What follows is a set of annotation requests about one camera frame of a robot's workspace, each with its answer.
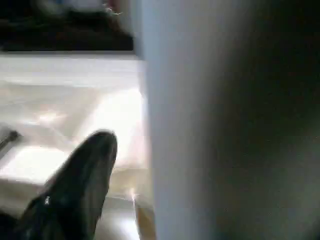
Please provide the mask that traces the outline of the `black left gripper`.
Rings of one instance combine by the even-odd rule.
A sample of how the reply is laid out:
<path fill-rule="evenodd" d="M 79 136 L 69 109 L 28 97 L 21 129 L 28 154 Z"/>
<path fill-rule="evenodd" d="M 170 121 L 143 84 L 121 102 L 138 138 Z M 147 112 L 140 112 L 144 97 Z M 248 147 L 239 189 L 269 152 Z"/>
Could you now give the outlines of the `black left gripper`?
<path fill-rule="evenodd" d="M 0 158 L 2 159 L 21 140 L 22 136 L 16 130 L 0 130 Z"/>

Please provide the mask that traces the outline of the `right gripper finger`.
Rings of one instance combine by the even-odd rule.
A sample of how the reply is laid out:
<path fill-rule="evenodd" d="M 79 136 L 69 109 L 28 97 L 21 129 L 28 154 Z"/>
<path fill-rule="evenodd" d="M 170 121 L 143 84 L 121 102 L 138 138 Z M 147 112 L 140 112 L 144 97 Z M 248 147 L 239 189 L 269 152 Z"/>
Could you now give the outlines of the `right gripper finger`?
<path fill-rule="evenodd" d="M 96 131 L 32 199 L 12 230 L 14 240 L 92 240 L 101 217 L 118 144 Z"/>

